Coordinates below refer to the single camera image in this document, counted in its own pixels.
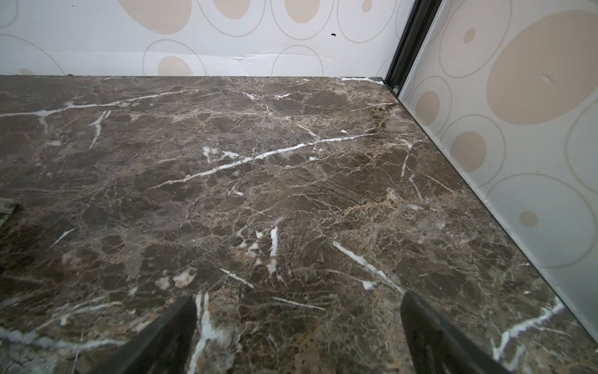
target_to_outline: brown marble floor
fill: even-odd
[[[202,373],[411,373],[425,297],[520,373],[594,342],[385,86],[0,77],[2,373],[103,360],[181,295]]]

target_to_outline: patterned wall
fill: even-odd
[[[0,74],[385,76],[414,0],[0,0]]]
[[[598,4],[444,0],[401,101],[598,339]]]

